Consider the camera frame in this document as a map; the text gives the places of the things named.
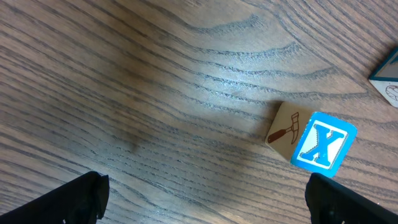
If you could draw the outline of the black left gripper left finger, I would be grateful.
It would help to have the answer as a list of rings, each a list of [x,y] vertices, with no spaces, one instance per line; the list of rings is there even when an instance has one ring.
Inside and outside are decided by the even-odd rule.
[[[1,224],[95,224],[104,217],[109,176],[90,171],[1,215]]]

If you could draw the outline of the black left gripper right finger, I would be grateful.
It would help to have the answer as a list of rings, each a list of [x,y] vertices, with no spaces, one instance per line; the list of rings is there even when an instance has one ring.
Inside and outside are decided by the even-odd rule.
[[[312,224],[391,223],[397,215],[320,173],[312,173],[305,189]]]

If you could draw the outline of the blue X wooden block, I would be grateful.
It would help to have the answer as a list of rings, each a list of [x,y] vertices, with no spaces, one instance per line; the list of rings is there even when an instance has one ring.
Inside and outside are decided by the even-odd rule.
[[[292,165],[334,177],[357,133],[351,123],[284,101],[265,143]]]

